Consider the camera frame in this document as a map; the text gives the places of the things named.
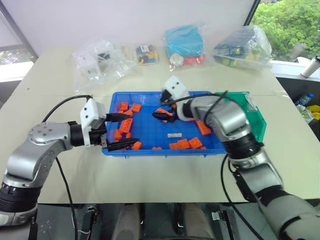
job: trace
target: tabletop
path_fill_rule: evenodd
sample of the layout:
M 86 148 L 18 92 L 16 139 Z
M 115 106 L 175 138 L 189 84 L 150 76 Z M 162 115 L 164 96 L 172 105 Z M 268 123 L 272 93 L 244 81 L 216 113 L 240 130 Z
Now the tabletop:
M 73 96 L 73 47 L 45 52 L 0 110 L 0 173 L 28 131 L 60 101 Z M 169 72 L 163 52 L 155 65 L 139 66 L 117 82 L 89 92 L 109 109 L 120 91 L 160 91 L 176 75 L 190 91 L 248 91 L 267 127 L 264 144 L 285 190 L 304 199 L 320 196 L 320 146 L 270 69 L 240 70 L 220 64 Z M 80 122 L 83 99 L 64 104 L 52 122 Z M 226 202 L 220 182 L 224 155 L 113 157 L 98 146 L 75 147 L 59 155 L 74 203 Z M 225 185 L 234 202 L 245 202 L 225 169 Z M 53 164 L 39 203 L 69 203 L 58 166 Z

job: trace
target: green tree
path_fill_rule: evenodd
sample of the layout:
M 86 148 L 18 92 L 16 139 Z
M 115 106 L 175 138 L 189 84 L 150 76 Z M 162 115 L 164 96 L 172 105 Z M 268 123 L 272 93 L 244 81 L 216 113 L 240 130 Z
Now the green tree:
M 274 60 L 292 61 L 290 53 L 297 44 L 304 46 L 300 57 L 320 55 L 320 0 L 260 3 L 251 24 L 265 31 Z

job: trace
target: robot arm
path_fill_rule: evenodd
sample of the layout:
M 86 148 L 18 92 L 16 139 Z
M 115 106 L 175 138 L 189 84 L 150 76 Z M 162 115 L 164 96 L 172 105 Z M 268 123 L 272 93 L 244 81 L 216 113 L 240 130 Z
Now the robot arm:
M 165 84 L 162 101 L 181 97 L 187 97 L 186 87 L 171 77 Z M 256 141 L 245 113 L 236 102 L 221 100 L 210 110 L 219 98 L 201 96 L 177 102 L 177 116 L 184 121 L 195 118 L 213 129 L 236 168 L 233 175 L 244 198 L 259 204 L 279 239 L 319 239 L 320 216 L 316 210 L 305 200 L 284 191 L 280 175 L 263 144 Z
M 119 122 L 130 116 L 106 114 L 104 106 L 92 98 L 87 101 L 80 116 L 82 125 L 72 121 L 42 122 L 34 126 L 24 143 L 9 157 L 0 189 L 0 239 L 28 239 L 28 230 L 35 229 L 37 200 L 58 154 L 84 145 L 102 145 L 113 151 L 138 140 L 126 138 L 108 142 L 105 122 Z

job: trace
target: plastic bag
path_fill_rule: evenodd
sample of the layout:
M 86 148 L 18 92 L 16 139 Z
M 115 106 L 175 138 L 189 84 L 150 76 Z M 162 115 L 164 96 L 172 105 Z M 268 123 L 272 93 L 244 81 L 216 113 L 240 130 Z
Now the plastic bag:
M 296 108 L 299 110 L 301 116 L 303 117 L 303 119 L 306 121 L 307 124 L 309 124 L 314 119 L 314 116 L 305 106 L 298 104 Z
M 170 72 L 204 63 L 203 35 L 203 24 L 184 25 L 165 31 L 164 40 Z
M 272 48 L 265 32 L 258 26 L 244 26 L 234 31 L 212 51 L 216 62 L 229 67 L 259 70 L 272 67 Z
M 73 88 L 76 93 L 116 81 L 137 65 L 133 59 L 125 56 L 119 45 L 102 38 L 85 44 L 72 56 Z
M 140 66 L 157 64 L 159 61 L 157 48 L 152 44 L 142 44 L 135 47 L 133 55 Z

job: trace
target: orange toy brick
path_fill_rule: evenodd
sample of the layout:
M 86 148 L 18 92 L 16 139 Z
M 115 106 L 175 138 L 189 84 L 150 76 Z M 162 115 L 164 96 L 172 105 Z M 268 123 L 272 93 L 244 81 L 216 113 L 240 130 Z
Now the orange toy brick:
M 202 142 L 197 137 L 194 137 L 191 140 L 189 140 L 189 144 L 192 149 L 198 149 L 202 147 Z
M 208 135 L 211 133 L 211 129 L 207 128 L 207 126 L 202 121 L 195 120 L 195 124 L 198 126 L 202 136 Z
M 123 133 L 129 133 L 130 132 L 130 128 L 132 125 L 133 119 L 132 118 L 128 118 L 126 120 L 123 120 L 120 126 L 120 131 Z
M 134 113 L 131 110 L 125 111 L 123 114 L 129 115 L 130 117 L 134 116 Z
M 169 116 L 172 116 L 173 114 L 171 112 L 168 112 L 162 108 L 158 108 L 157 110 L 155 110 L 155 112 L 159 112 L 159 113 L 164 113 L 164 114 L 168 114 Z
M 180 149 L 179 144 L 177 142 L 173 142 L 169 144 L 170 149 Z
M 137 103 L 134 103 L 131 108 L 132 112 L 135 112 L 135 113 L 139 113 L 140 109 L 141 109 L 141 105 Z
M 186 138 L 179 140 L 177 143 L 178 143 L 180 149 L 189 149 L 190 148 L 189 142 Z
M 142 143 L 139 141 L 136 141 L 133 145 L 132 145 L 132 150 L 139 150 L 142 147 Z
M 127 102 L 120 102 L 119 110 L 127 111 L 128 107 L 129 107 L 129 104 Z
M 114 139 L 116 139 L 116 140 L 120 140 L 121 138 L 122 138 L 122 132 L 119 130 L 119 129 L 116 129 L 115 131 L 114 131 Z

